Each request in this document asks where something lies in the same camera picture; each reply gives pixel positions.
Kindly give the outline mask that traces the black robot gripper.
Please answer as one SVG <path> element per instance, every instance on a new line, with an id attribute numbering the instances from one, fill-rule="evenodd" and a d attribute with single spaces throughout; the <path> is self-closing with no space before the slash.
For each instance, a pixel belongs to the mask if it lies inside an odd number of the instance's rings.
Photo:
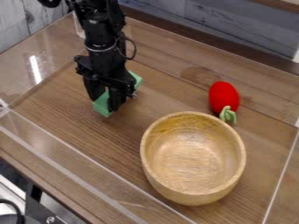
<path id="1" fill-rule="evenodd" d="M 136 79 L 125 66 L 133 57 L 127 56 L 125 41 L 119 40 L 109 48 L 88 48 L 88 56 L 77 55 L 73 58 L 77 63 L 76 73 L 83 77 L 89 99 L 95 101 L 108 88 L 111 111 L 117 111 L 135 92 Z"/>

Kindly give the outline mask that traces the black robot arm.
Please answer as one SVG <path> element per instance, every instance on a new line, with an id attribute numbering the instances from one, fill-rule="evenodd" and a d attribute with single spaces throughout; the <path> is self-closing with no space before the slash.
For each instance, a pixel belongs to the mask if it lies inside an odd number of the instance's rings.
<path id="1" fill-rule="evenodd" d="M 125 13 L 117 0 L 65 0 L 84 31 L 88 55 L 76 55 L 76 73 L 83 77 L 93 109 L 109 117 L 133 98 L 143 78 L 127 70 L 136 56 L 135 42 L 123 28 Z"/>

